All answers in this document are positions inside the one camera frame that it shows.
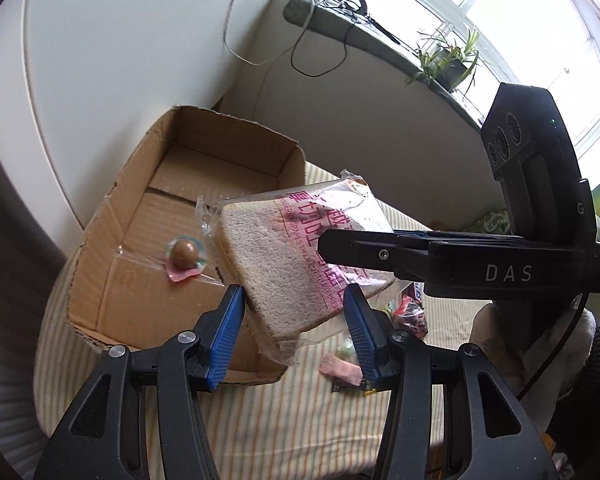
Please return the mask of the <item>red-trimmed dates snack bag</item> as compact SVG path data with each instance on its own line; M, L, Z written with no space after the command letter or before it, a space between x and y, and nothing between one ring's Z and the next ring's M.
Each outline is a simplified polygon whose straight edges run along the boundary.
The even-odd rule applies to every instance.
M405 330L420 340L428 334L424 307L414 298L403 295L390 314L391 323L397 330Z

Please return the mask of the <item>pink candy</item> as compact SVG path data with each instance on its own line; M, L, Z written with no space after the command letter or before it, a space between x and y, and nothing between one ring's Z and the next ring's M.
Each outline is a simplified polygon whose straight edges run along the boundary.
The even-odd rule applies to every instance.
M361 367L347 361L339 359L333 354L325 354L321 360L320 373L330 377L335 377L342 382L353 387L362 384L363 374Z

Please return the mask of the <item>chocolate egg candy pack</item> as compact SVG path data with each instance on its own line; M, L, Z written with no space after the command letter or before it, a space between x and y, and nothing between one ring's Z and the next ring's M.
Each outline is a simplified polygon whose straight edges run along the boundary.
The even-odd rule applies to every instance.
M166 275L173 283L188 278L196 278L204 273L208 263L208 255L204 244L190 236L178 236L170 241L166 248L164 268Z

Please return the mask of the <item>packaged sliced bread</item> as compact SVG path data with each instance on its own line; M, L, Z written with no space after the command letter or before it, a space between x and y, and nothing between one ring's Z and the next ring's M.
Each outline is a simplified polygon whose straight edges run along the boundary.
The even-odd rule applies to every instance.
M357 284L376 309L405 288L392 273L326 262L318 239L329 229L388 233L390 223L362 177L256 195L198 200L204 242L225 284L245 287L246 325L261 353L290 365L299 348L341 332L344 289Z

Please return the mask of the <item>clear wrapped green candy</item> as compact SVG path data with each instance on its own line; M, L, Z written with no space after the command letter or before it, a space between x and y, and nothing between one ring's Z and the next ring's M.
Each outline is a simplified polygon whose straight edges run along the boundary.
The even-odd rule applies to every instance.
M335 356L338 359L351 364L356 364L358 362L354 344L351 338L344 338L342 341L340 341L336 349Z

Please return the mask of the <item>green gift bag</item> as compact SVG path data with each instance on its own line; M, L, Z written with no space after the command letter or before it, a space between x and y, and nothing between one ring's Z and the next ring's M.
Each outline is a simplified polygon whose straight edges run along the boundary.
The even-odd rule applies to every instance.
M475 222L471 231L486 234L508 234L510 232L508 212L502 209L485 214Z

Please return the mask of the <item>black patterned candy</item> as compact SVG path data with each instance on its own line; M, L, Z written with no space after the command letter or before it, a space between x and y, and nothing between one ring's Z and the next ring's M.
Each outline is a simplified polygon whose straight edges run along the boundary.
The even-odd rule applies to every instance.
M344 380L333 377L332 378L332 393L354 393L354 392L362 392L366 389L365 380L362 380L358 385L352 385L350 382L345 382Z

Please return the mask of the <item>open cardboard box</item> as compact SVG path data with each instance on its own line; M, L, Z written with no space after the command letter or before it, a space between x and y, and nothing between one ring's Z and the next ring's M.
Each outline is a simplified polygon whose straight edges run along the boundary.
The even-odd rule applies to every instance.
M225 286L196 203L294 188L298 143L255 122L177 106L148 130L84 232L68 321L97 347L158 347L214 309Z

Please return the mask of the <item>potted spider plant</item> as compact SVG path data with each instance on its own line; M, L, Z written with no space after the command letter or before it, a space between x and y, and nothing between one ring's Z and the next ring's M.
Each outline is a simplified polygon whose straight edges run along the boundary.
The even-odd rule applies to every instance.
M420 38L428 44L428 48L418 44L414 50L419 68L407 77L407 84L418 81L430 86L435 82L452 93L465 80L469 80L469 84L474 83L480 61L478 29L472 28L464 42L451 40L437 30L432 34L422 32Z

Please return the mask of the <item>white cabinet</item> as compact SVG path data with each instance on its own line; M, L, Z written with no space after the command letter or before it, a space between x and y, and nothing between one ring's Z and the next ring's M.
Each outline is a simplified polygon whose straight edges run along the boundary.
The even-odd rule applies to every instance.
M2 0L0 168L70 254L145 131L233 84L271 0Z

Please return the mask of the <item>window frame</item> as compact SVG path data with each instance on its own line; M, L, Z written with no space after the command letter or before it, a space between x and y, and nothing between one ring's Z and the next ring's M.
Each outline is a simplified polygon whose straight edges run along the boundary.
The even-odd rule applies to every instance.
M600 23L582 0L366 0L370 15L410 55L436 30L464 42L478 29L475 81L456 97L486 118L501 82L552 92L582 162L600 164ZM338 8L336 0L326 6Z

